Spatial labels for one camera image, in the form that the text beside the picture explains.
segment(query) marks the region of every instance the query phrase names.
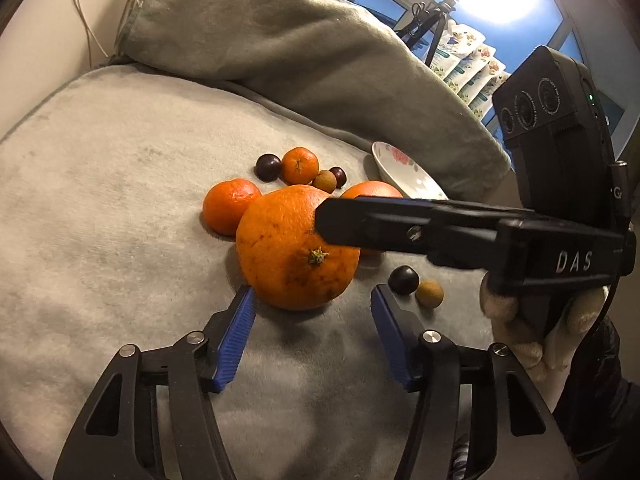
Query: blue gripper pad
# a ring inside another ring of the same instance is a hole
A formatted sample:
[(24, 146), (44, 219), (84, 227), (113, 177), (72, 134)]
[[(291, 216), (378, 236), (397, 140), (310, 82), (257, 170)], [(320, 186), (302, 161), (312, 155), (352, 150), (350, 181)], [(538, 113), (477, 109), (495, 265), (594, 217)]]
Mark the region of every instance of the blue gripper pad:
[(420, 374), (414, 369), (412, 351), (423, 330), (420, 321), (413, 313), (398, 307), (387, 285), (377, 285), (371, 292), (371, 315), (393, 378), (406, 391), (415, 391)]
[(218, 362), (212, 385), (215, 393), (234, 380), (240, 364), (242, 352), (249, 338), (255, 320), (255, 292), (243, 287), (236, 294), (229, 308), (224, 312), (228, 319), (226, 331), (218, 344)]

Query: small round fruit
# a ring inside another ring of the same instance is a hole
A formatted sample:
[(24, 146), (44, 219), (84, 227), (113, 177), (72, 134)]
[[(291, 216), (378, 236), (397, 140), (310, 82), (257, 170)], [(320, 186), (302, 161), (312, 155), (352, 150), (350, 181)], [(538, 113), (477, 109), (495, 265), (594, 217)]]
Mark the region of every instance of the small round fruit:
[(389, 288), (396, 294), (400, 294), (400, 296), (408, 296), (418, 288), (420, 277), (411, 267), (408, 265), (402, 265), (400, 267), (396, 267), (391, 272), (387, 283)]
[(347, 183), (347, 174), (342, 168), (339, 168), (338, 166), (332, 167), (329, 171), (334, 174), (336, 182), (335, 187), (337, 187), (337, 189), (341, 189), (342, 186)]
[(294, 148), (282, 157), (282, 178), (287, 184), (308, 184), (319, 169), (318, 158), (306, 148)]
[(415, 299), (425, 308), (437, 308), (444, 300), (444, 290), (436, 280), (422, 280), (415, 291)]
[(202, 202), (202, 219), (221, 235), (236, 236), (242, 215), (262, 193), (244, 178), (225, 180), (212, 187)]
[(264, 182), (273, 182), (280, 175), (282, 162), (273, 153), (265, 153), (255, 161), (255, 174)]
[(322, 170), (311, 185), (322, 189), (325, 193), (333, 193), (335, 191), (335, 175), (329, 170)]
[(340, 195), (340, 198), (356, 198), (360, 195), (402, 198), (402, 194), (395, 187), (386, 182), (380, 182), (379, 180), (367, 180), (366, 182), (351, 186)]

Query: gray fleece fabric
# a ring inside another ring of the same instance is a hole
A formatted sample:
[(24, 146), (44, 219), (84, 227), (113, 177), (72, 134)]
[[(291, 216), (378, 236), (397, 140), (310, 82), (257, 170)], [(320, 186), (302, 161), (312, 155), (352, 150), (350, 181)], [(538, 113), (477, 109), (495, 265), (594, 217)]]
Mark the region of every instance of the gray fleece fabric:
[[(82, 76), (0, 140), (0, 420), (45, 479), (120, 346), (171, 345), (241, 285), (233, 241), (200, 223), (209, 188), (243, 177), (277, 189), (254, 162), (295, 146), (343, 167), (348, 186), (377, 177), (354, 146), (135, 65)], [(420, 256), (363, 261), (345, 293), (306, 314), (259, 304), (236, 380), (213, 399), (239, 479), (393, 478), (415, 396), (390, 377), (369, 296), (401, 264), (445, 291), (433, 313), (414, 298), (405, 308), (458, 344), (491, 343), (482, 273)], [(161, 423), (168, 442), (165, 410)], [(171, 452), (166, 469), (178, 478)]]
[(234, 81), (323, 126), (389, 142), (450, 198), (477, 202), (510, 168), (456, 94), (345, 0), (139, 0), (118, 50), (181, 77)]

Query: hand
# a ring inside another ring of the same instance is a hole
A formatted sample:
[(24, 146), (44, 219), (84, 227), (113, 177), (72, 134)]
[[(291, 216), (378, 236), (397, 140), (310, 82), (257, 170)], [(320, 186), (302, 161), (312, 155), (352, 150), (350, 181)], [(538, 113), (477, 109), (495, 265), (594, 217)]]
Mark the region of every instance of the hand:
[(586, 290), (570, 301), (558, 324), (540, 341), (518, 316), (517, 298), (493, 294), (480, 285), (480, 309), (491, 320), (494, 340), (505, 343), (537, 386), (549, 410), (558, 404), (575, 350), (600, 314), (609, 290)]

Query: tangerine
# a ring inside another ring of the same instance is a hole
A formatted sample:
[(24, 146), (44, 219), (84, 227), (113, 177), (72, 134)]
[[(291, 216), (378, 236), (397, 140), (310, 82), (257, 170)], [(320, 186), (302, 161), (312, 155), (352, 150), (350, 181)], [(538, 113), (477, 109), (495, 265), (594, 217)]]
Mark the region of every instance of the tangerine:
[(266, 303), (308, 310), (340, 296), (358, 266), (360, 250), (327, 244), (314, 227), (316, 207), (329, 194), (290, 186), (256, 200), (236, 233), (242, 273)]
[(282, 179), (287, 184), (308, 184), (319, 169), (318, 158), (306, 148), (293, 148), (282, 157)]
[(340, 198), (356, 198), (357, 196), (390, 196), (402, 198), (402, 194), (391, 184), (379, 180), (367, 180), (355, 186), (351, 186), (340, 195)]
[(202, 219), (221, 235), (235, 236), (242, 215), (262, 193), (244, 178), (225, 180), (212, 187), (202, 202)]

